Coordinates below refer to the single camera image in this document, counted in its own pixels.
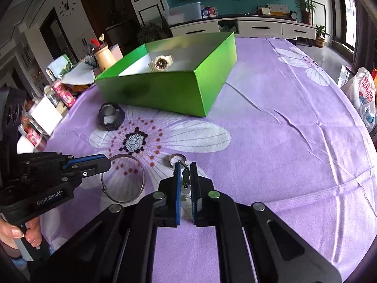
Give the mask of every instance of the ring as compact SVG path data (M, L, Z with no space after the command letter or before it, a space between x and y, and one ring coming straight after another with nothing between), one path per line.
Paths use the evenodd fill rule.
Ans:
M184 162L184 163L186 163L186 161L187 161L187 158L186 158L183 154L180 154L180 153L174 153L174 154L171 154L171 155L169 156L169 164L170 164L170 166L172 166L173 168L174 168L174 164L172 163L172 159L173 159L174 157L176 157L176 156L181 156L181 157L183 157L183 162Z
M139 191L139 193L136 195L136 197L132 198L131 200L126 200L126 201L118 201L118 200L115 200L113 199L110 194L107 192L107 187L105 185L105 182L103 181L103 173L101 173L101 183L102 183L102 191L104 192L104 194L112 201L116 202L116 203L119 203L119 204L124 204L124 203L130 203L130 202L133 202L135 201L140 195L141 193L143 192L144 190L144 185L145 185L145 177L144 177L144 169L143 169L143 166L141 165L141 162L136 158L136 157L133 157L132 155L128 155L128 154L117 154L117 155L114 155L113 157L110 157L110 161L114 161L115 159L117 158L120 158L120 157L127 157L127 158L130 158L130 159L133 159L135 160L137 163L140 164L140 168L141 168L141 173L143 174L143 184L141 185L141 189Z

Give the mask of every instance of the floral pattern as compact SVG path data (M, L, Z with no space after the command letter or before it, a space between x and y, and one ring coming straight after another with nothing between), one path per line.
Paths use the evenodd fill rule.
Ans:
M321 86L328 86L330 84L331 79L329 75L314 60L297 47L290 47L289 49L291 51L275 49L275 52L280 55L280 61L295 67L308 68L306 70L308 78Z
M89 137L89 143L97 149L97 153L102 152L109 158L129 154L142 165L140 167L140 163L129 158L112 161L111 169L104 174L104 182L111 196L117 200L128 200L140 191L143 180L141 168L146 187L135 202L146 192L157 190L162 179L173 175L168 161L171 154L184 154L187 164L190 164L187 153L217 152L230 143L230 134L226 129L204 120L147 108L129 106L124 109L126 117L118 130L108 132L98 128ZM198 173L207 176L200 167ZM98 175L83 179L80 185L83 189L97 186L101 186ZM100 209L105 209L111 203L103 194ZM188 208L191 208L191 202L187 203L187 208L184 207L186 213L190 213Z

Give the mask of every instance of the white watch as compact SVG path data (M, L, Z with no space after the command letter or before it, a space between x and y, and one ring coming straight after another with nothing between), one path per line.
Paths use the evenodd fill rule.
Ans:
M150 64L149 67L152 71L165 71L173 64L173 57L171 55L157 56Z

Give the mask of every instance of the ceiling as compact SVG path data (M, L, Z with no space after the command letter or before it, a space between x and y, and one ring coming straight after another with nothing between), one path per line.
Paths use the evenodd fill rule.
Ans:
M46 0L13 0L0 21L0 48L13 37L16 27L25 23L29 28Z

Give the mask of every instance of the drawer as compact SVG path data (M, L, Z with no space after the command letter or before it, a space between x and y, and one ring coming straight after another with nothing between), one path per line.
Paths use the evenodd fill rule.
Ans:
M198 33L219 33L219 24L217 21L203 22L197 24L191 24L184 27L177 27L172 29L174 37L191 35Z
M315 39L316 29L309 25L283 23L283 37L288 39L297 39L297 37Z
M269 21L238 21L243 37L282 37L282 24Z

